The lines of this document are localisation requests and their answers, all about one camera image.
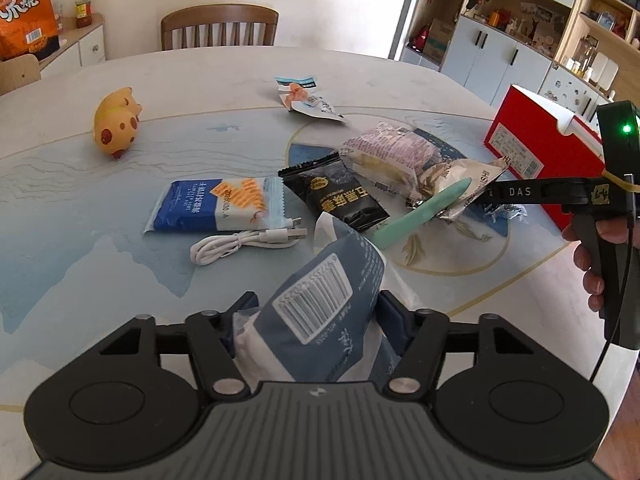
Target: human hand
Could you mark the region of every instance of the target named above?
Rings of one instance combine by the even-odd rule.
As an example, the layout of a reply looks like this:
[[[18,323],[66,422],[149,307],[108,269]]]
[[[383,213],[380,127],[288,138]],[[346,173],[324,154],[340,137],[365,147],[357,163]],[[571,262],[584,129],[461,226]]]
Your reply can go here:
[[[601,220],[596,223],[596,229],[600,238],[612,244],[625,244],[628,241],[629,231],[626,227],[626,218],[619,217],[611,220]],[[562,238],[569,242],[579,241],[574,228],[570,225],[562,232]],[[634,247],[640,248],[640,230],[634,232]],[[594,274],[591,269],[591,255],[584,245],[579,245],[574,253],[574,264],[578,269],[585,272],[582,285],[591,297],[589,298],[589,308],[594,312],[599,311],[604,306],[604,280]]]

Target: wooden chair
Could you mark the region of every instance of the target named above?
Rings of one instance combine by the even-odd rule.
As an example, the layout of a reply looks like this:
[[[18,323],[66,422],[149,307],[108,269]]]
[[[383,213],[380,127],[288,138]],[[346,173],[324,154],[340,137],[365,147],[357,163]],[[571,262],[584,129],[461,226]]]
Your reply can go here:
[[[193,46],[226,46],[226,24],[233,23],[231,29],[232,45],[240,45],[240,25],[246,24],[244,36],[246,44],[254,44],[255,25],[264,25],[262,45],[273,45],[278,25],[278,13],[267,7],[245,4],[218,4],[188,7],[176,10],[165,16],[160,23],[162,50],[174,48],[174,30],[181,30],[180,48],[187,48],[188,31],[193,27]],[[214,25],[219,25],[216,44],[213,42]],[[200,27],[206,26],[206,38],[200,40]]]
[[[40,64],[33,54],[0,62],[0,95],[40,80]]]

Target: yellow rubber band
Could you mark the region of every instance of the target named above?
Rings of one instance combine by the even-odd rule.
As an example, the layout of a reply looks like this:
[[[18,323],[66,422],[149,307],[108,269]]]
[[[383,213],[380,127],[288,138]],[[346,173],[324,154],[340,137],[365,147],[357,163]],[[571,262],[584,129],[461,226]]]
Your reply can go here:
[[[612,181],[616,186],[623,189],[628,193],[640,193],[640,186],[638,184],[629,184],[626,180],[622,180],[620,177],[615,176],[613,173],[604,170],[602,176],[607,180]]]

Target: white usb cable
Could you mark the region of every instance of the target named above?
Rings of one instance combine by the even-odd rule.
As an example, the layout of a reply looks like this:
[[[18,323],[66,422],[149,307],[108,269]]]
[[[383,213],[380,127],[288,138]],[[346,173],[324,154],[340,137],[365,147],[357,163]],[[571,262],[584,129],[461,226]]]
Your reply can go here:
[[[191,261],[197,265],[209,265],[220,258],[237,253],[243,245],[265,249],[284,249],[294,246],[301,238],[306,238],[306,229],[296,228],[300,221],[299,218],[290,220],[290,227],[282,229],[209,236],[191,247]]]

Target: box label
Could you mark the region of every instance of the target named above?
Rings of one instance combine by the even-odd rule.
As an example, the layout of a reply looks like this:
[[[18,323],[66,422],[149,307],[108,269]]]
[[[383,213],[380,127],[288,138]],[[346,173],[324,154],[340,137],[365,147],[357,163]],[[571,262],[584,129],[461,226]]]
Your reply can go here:
[[[545,167],[542,161],[502,123],[498,123],[489,144],[506,157],[511,168],[524,179],[537,178]]]

